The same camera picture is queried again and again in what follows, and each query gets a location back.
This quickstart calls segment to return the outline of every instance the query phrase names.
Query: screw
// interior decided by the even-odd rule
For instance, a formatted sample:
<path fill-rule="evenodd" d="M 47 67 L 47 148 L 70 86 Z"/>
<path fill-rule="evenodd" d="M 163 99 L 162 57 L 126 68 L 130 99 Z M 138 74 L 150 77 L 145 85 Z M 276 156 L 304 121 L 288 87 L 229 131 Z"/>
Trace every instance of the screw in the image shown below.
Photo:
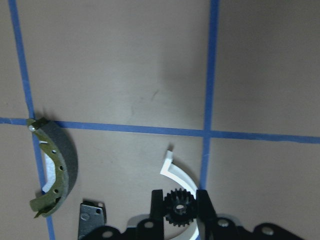
<path fill-rule="evenodd" d="M 264 226 L 261 231 L 265 234 L 265 235 L 269 235 L 272 236 L 275 232 L 272 230 L 272 228 L 268 227 L 268 226 Z"/>
<path fill-rule="evenodd" d="M 88 213 L 81 213 L 80 218 L 84 221 L 88 221 L 90 216 Z"/>
<path fill-rule="evenodd" d="M 229 222 L 228 222 L 227 220 L 225 220 L 225 219 L 220 219 L 220 220 L 218 221 L 218 225 L 219 225 L 220 227 L 226 228 L 226 227 L 229 226 Z"/>
<path fill-rule="evenodd" d="M 32 126 L 32 125 L 29 125 L 28 128 L 29 128 L 29 130 L 30 130 L 31 132 L 36 131 L 36 128 L 35 128 L 34 126 Z"/>

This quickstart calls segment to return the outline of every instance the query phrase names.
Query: white plastic arc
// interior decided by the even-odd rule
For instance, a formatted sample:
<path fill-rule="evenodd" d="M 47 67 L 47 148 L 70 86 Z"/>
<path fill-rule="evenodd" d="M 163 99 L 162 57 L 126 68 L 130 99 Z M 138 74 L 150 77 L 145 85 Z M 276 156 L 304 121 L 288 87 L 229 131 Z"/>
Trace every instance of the white plastic arc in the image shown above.
<path fill-rule="evenodd" d="M 185 190 L 190 192 L 194 198 L 196 198 L 197 185 L 192 180 L 192 178 L 186 174 L 181 168 L 177 167 L 172 163 L 173 152 L 167 151 L 163 166 L 161 168 L 160 174 L 164 175 L 179 185 L 181 185 Z M 172 238 L 171 240 L 196 240 L 199 236 L 199 230 L 197 221 L 194 221 L 190 226 L 180 235 Z"/>

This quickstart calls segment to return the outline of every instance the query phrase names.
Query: gear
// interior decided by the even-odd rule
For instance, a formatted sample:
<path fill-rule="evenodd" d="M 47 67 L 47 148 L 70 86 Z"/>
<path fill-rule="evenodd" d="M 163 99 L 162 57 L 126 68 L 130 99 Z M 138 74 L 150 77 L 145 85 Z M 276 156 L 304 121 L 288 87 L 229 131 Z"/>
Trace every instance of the gear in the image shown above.
<path fill-rule="evenodd" d="M 164 198 L 165 219 L 179 227 L 189 225 L 197 217 L 197 202 L 187 190 L 175 189 Z"/>

